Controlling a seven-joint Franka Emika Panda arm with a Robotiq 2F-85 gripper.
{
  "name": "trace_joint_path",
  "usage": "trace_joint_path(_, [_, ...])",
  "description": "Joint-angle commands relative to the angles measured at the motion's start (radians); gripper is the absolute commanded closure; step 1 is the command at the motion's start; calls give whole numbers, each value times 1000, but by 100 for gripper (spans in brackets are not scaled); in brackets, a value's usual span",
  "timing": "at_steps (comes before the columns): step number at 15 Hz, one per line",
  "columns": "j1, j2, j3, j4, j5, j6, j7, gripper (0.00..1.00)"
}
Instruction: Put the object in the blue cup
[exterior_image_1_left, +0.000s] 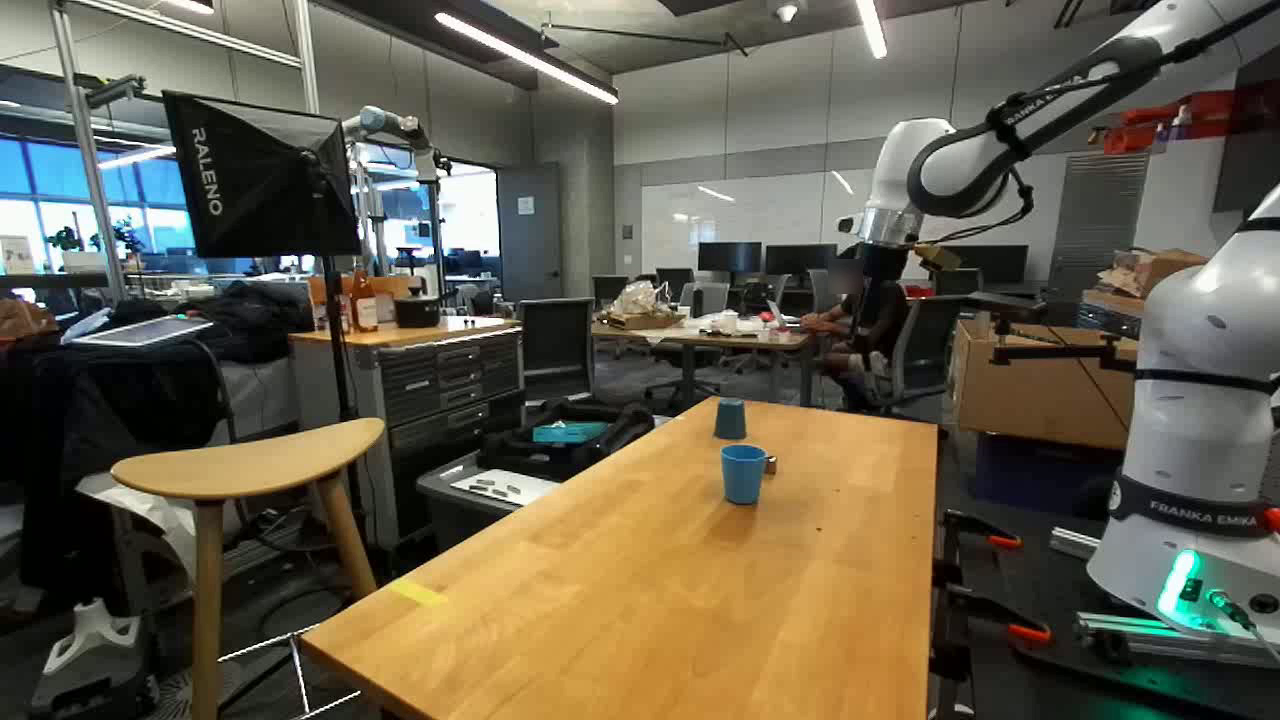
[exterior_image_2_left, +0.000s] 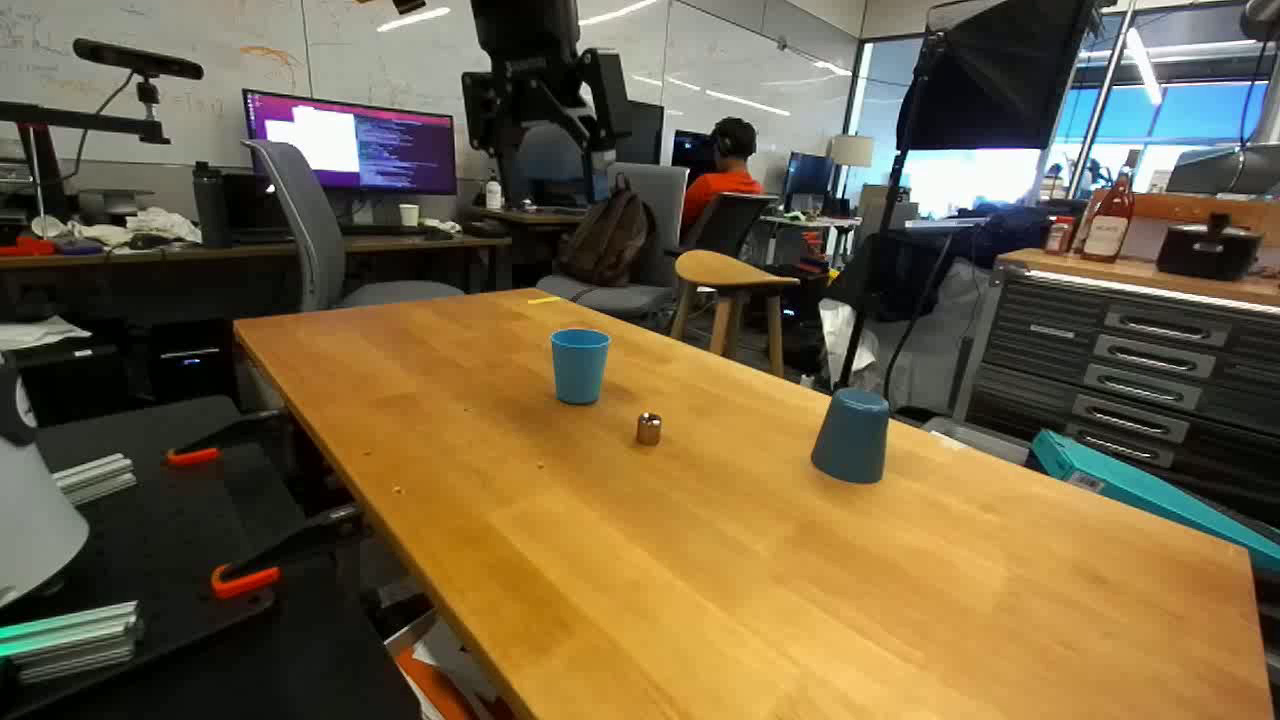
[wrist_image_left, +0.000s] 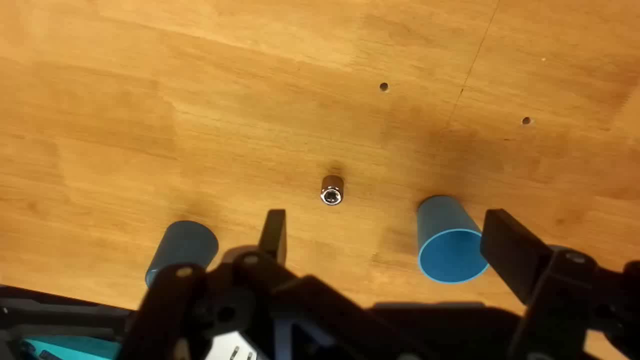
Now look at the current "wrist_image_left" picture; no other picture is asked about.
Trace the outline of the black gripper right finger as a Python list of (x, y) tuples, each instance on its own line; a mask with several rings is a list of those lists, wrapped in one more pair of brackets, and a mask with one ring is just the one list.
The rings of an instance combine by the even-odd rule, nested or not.
[(552, 251), (502, 208), (485, 212), (479, 252), (522, 305), (552, 258)]

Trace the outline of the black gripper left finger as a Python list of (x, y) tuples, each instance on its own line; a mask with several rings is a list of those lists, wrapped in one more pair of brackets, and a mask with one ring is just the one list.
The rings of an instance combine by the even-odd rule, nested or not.
[(257, 248), (278, 265), (286, 262), (286, 212), (283, 210), (269, 210), (266, 215)]

